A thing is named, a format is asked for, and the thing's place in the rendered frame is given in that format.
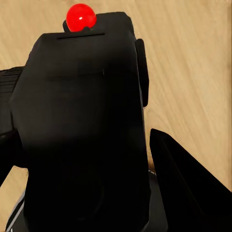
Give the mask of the digital camera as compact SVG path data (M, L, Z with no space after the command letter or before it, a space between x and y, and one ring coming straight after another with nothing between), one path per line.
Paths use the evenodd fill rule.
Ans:
M29 232L144 232L150 199L143 39L125 12L73 5L25 66L0 70L0 134L18 129Z

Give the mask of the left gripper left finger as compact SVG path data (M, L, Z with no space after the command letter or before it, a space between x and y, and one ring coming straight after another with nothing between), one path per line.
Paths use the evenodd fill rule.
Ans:
M0 186L22 151L18 129L0 134Z

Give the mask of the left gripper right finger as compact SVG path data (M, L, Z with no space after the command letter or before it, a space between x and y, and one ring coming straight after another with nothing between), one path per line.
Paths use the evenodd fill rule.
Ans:
M171 135L151 129L150 149L170 232L232 232L232 192Z

